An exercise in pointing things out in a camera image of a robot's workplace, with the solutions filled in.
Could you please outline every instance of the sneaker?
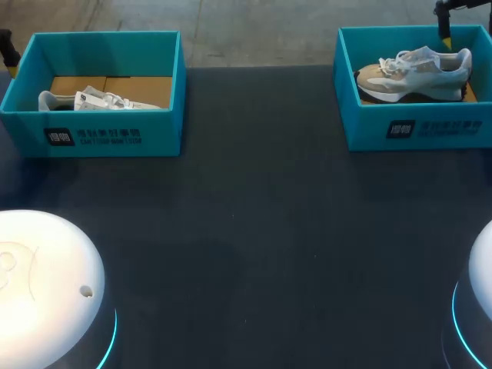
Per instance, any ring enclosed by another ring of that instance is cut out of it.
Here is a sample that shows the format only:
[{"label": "sneaker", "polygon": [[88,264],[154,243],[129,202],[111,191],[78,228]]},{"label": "sneaker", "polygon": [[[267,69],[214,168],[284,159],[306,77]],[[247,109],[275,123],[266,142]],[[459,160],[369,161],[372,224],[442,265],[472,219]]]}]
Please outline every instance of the sneaker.
[{"label": "sneaker", "polygon": [[111,92],[102,92],[88,86],[83,92],[75,95],[74,110],[148,110],[160,109],[158,106],[142,102],[129,101]]},{"label": "sneaker", "polygon": [[379,59],[357,72],[357,86],[373,98],[397,102],[419,93],[441,101],[461,101],[461,89],[471,73],[471,52],[440,54],[427,46],[399,52],[395,59]]},{"label": "sneaker", "polygon": [[53,95],[43,91],[38,97],[39,111],[57,110],[124,110],[124,109],[160,109],[158,106],[129,101],[111,92],[102,92],[92,86],[78,91],[74,96]]}]

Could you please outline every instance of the dark tabletop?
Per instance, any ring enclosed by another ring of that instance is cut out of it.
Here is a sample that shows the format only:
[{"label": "dark tabletop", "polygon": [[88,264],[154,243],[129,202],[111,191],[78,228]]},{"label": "dark tabletop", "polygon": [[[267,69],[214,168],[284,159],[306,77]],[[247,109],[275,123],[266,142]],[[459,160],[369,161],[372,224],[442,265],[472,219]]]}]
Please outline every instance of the dark tabletop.
[{"label": "dark tabletop", "polygon": [[23,160],[0,131],[0,206],[93,240],[124,369],[440,367],[489,151],[349,153],[329,66],[189,69],[183,141]]}]

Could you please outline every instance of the shoelace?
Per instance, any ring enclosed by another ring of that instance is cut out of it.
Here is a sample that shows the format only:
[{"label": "shoelace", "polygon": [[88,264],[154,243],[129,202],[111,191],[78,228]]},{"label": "shoelace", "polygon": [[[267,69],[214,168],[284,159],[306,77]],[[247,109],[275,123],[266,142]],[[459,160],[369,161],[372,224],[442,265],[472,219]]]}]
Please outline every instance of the shoelace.
[{"label": "shoelace", "polygon": [[106,92],[106,95],[102,100],[108,105],[108,107],[115,106],[117,103],[123,105],[124,109],[130,109],[130,101],[127,98],[122,98],[121,96],[112,94],[111,92]]},{"label": "shoelace", "polygon": [[416,61],[403,60],[402,56],[407,53],[408,51],[399,52],[395,59],[379,58],[379,65],[380,65],[379,70],[382,71],[385,75],[392,75],[396,71],[410,71],[412,68],[416,67],[417,65],[425,64],[433,60],[430,58],[416,60]]}]

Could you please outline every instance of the teal shoe box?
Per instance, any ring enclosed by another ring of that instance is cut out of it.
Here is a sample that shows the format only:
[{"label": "teal shoe box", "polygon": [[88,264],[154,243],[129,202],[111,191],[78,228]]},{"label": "teal shoe box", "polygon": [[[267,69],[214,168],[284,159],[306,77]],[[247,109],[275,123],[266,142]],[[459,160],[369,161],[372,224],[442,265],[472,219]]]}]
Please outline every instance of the teal shoe box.
[{"label": "teal shoe box", "polygon": [[[39,93],[55,76],[172,77],[171,97],[159,110],[38,111]],[[25,157],[177,156],[185,90],[179,32],[38,33],[0,105],[0,120]]]},{"label": "teal shoe box", "polygon": [[492,147],[492,42],[481,25],[453,25],[453,52],[469,48],[477,102],[363,105],[354,72],[379,58],[427,45],[449,52],[437,26],[340,28],[334,86],[349,150]]}]

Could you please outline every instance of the gray floor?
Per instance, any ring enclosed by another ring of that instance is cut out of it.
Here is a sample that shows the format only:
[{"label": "gray floor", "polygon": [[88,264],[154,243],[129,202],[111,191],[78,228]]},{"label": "gray floor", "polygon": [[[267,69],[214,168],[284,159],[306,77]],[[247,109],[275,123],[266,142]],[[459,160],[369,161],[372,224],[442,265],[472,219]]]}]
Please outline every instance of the gray floor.
[{"label": "gray floor", "polygon": [[[0,0],[19,51],[33,32],[162,30],[183,34],[187,66],[329,64],[337,28],[436,22],[434,0]],[[482,23],[489,8],[454,12]]]}]

